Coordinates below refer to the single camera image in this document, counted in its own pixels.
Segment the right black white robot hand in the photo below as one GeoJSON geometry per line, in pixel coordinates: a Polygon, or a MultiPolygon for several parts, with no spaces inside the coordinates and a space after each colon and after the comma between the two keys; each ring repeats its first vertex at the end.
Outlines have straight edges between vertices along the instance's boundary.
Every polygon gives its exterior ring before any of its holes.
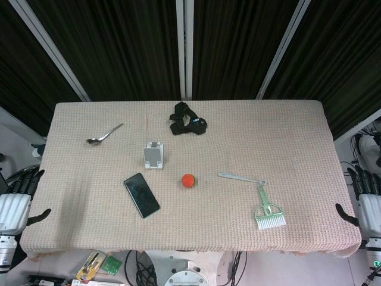
{"type": "Polygon", "coordinates": [[[359,227],[367,240],[380,239],[380,176],[360,166],[349,167],[347,172],[352,179],[358,216],[348,215],[339,203],[335,204],[336,211],[344,221],[359,227]]]}

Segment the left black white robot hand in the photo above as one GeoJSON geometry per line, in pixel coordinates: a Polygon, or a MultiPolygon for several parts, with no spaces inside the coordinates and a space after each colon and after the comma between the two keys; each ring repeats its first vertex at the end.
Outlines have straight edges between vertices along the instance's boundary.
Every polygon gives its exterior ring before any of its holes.
{"type": "Polygon", "coordinates": [[[44,173],[44,170],[29,170],[1,194],[1,235],[19,235],[25,227],[50,215],[51,209],[46,209],[40,215],[29,217],[33,198],[44,173]]]}

